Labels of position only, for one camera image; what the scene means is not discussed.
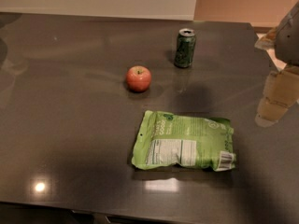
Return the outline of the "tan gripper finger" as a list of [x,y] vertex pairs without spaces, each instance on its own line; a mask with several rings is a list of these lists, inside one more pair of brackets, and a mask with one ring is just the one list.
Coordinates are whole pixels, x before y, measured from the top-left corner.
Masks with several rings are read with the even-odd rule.
[[256,124],[261,127],[276,124],[298,100],[299,67],[286,65],[280,71],[271,71],[258,104]]
[[269,50],[275,48],[278,28],[271,28],[265,35],[262,35],[255,43],[256,49]]

